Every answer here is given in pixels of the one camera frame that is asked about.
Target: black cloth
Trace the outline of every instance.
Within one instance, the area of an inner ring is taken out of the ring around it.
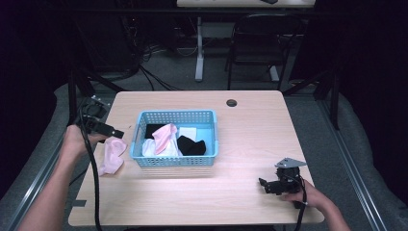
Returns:
[[[146,133],[144,134],[145,139],[153,139],[153,133],[156,132],[159,128],[165,126],[165,124],[147,124]]]
[[[207,150],[204,141],[195,142],[185,136],[181,136],[177,139],[177,146],[184,156],[204,155]]]

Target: gray carpet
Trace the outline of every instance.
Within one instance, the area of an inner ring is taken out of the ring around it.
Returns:
[[[182,90],[226,90],[227,74],[223,71],[226,58],[225,41],[213,40],[205,49],[204,80],[194,81],[196,54],[183,56],[168,51],[154,53],[149,61],[142,65],[163,81]],[[238,78],[249,73],[253,78],[267,78],[264,69],[237,68],[234,72]],[[105,74],[107,78],[114,74]],[[152,80],[155,90],[165,90]],[[115,81],[127,90],[151,90],[149,82],[141,72],[135,76]],[[115,94],[106,87],[93,83],[97,95],[105,101],[112,102]],[[291,85],[284,81],[283,90]],[[240,84],[234,83],[232,90],[274,90],[276,84]],[[307,87],[297,95],[285,97],[295,131],[298,135],[309,169],[311,170],[318,189],[327,194],[341,209],[347,223],[352,230],[372,230],[370,220],[366,216],[358,194],[353,188],[344,168],[341,151],[325,121],[326,112],[321,109],[321,102],[314,100],[311,92],[314,87]],[[26,167],[21,171],[14,184],[0,201],[0,230],[7,230],[18,212],[20,202],[35,180],[38,171],[47,158],[54,153],[58,146],[68,119],[67,86],[55,91],[58,97],[57,109],[52,121],[46,129],[41,141]],[[372,165],[370,145],[365,132],[353,113],[351,106],[343,97],[340,99],[339,124],[341,135],[359,169],[372,200],[388,230],[408,230],[408,216],[405,205],[399,201],[386,187],[381,176]],[[74,176],[78,175],[89,164],[88,158],[76,167]],[[82,178],[70,187],[65,208],[64,230],[95,230],[93,227],[71,227],[66,218],[71,209],[71,202],[80,188]],[[302,230],[327,230],[325,221],[319,224],[303,224]],[[128,227],[104,227],[104,230],[124,230]],[[240,227],[144,227],[138,230],[272,230],[270,226],[240,226]]]

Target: cable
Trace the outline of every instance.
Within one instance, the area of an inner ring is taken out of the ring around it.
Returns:
[[[94,191],[95,191],[95,215],[94,215],[95,225],[96,225],[96,229],[98,231],[101,231],[102,227],[101,227],[101,224],[100,224],[100,221],[99,221],[99,178],[98,178],[98,171],[97,171],[95,157],[93,156],[92,147],[91,147],[90,141],[88,139],[87,129],[85,127],[85,123],[84,123],[84,120],[83,120],[82,107],[80,107],[80,109],[79,109],[79,119],[80,119],[81,134],[82,134],[82,137],[84,138],[85,147],[87,148],[87,151],[88,151],[88,155],[89,155],[89,158],[90,158],[90,164],[92,165]]]
[[[301,177],[301,176],[299,176],[299,178],[301,180],[301,182],[299,182],[298,180],[296,180],[295,178],[293,178],[293,177],[291,177],[289,175],[286,175],[286,174],[283,174],[283,175],[288,177],[289,179],[295,181],[297,184],[300,185],[300,187],[303,190],[303,198],[302,198],[302,202],[301,202],[301,205],[300,205],[299,215],[297,216],[296,228],[294,229],[294,231],[298,231],[298,230],[300,230],[300,226],[302,225],[303,213],[304,213],[304,211],[306,209],[306,205],[307,205],[307,193],[306,193],[305,181],[304,181],[303,177]]]
[[[166,90],[181,90],[178,89],[168,83],[166,83],[165,81],[163,81],[162,79],[160,79],[158,76],[152,74],[150,71],[148,71],[146,68],[144,68],[142,65],[140,65],[140,70],[141,72],[143,72],[144,76],[146,76],[146,78],[149,80],[148,75],[152,78],[154,78],[163,88],[165,88]],[[154,90],[153,88],[153,84],[151,83],[151,81],[149,80],[150,86],[152,87],[152,90]]]
[[[71,180],[71,182],[69,182],[69,186],[71,186],[76,180],[78,180],[82,175],[85,174],[85,172],[87,172],[87,168],[84,169],[81,173],[79,173],[73,180]]]
[[[152,81],[149,79],[149,77],[147,76],[146,72],[144,71],[144,68],[141,68],[140,70],[141,70],[141,72],[143,72],[143,74],[144,74],[144,76],[146,77],[147,81],[149,81],[150,87],[151,87],[152,90],[154,91],[153,83],[152,83]]]

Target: dark background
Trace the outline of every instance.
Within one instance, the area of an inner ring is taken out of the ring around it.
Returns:
[[[60,6],[60,1],[52,2]],[[115,1],[71,1],[72,6],[117,7]],[[174,7],[149,1],[140,7]],[[36,1],[2,1],[0,18],[1,196],[36,147],[56,106],[53,91],[73,65],[126,72],[138,68],[120,18],[46,20]],[[311,20],[291,79],[312,78],[342,54],[341,93],[369,137],[374,166],[390,190],[408,204],[408,20],[404,1],[317,1],[317,12],[361,13],[356,21]],[[171,32],[183,18],[145,17],[143,30],[172,49]]]

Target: white desk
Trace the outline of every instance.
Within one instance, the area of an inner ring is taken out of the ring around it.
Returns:
[[[315,0],[278,0],[275,4],[269,4],[261,0],[177,0],[177,7],[180,8],[276,8],[276,9],[312,9],[315,6]],[[219,28],[225,29],[223,37],[229,38],[232,32],[231,25],[220,25]],[[202,47],[203,24],[201,17],[197,20],[197,65],[195,66],[195,81],[203,80],[204,53]]]
[[[226,104],[238,102],[236,107]],[[274,164],[284,157],[305,162],[296,132],[279,91],[139,91],[116,96],[107,124],[123,131],[131,144],[138,115],[147,110],[212,109],[217,113],[219,149],[212,167],[141,168],[122,154],[124,164],[115,175],[100,177],[102,225],[245,225],[296,223],[292,203],[266,194],[258,178],[277,180]],[[100,166],[104,144],[95,159]],[[313,183],[308,167],[301,175]],[[94,225],[91,167],[79,190],[69,223]],[[304,223],[323,221],[307,208]]]

